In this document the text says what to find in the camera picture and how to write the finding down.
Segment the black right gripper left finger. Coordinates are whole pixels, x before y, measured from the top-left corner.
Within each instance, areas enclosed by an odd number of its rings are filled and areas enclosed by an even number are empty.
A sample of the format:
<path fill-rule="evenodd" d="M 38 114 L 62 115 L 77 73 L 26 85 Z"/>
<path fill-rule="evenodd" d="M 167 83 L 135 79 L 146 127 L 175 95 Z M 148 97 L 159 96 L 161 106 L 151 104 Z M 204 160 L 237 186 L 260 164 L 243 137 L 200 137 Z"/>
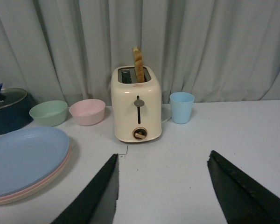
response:
<path fill-rule="evenodd" d="M 113 154 L 54 224 L 112 224 L 119 195 L 119 155 Z"/>

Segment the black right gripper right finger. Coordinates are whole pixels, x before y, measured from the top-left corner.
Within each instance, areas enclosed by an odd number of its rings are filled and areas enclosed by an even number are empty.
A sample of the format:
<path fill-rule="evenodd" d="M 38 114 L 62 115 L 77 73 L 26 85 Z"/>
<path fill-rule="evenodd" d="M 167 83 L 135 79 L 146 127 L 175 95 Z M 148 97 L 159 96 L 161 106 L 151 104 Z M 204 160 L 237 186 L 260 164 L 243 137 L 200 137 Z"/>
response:
<path fill-rule="evenodd" d="M 214 150 L 207 166 L 227 223 L 280 224 L 279 197 Z"/>

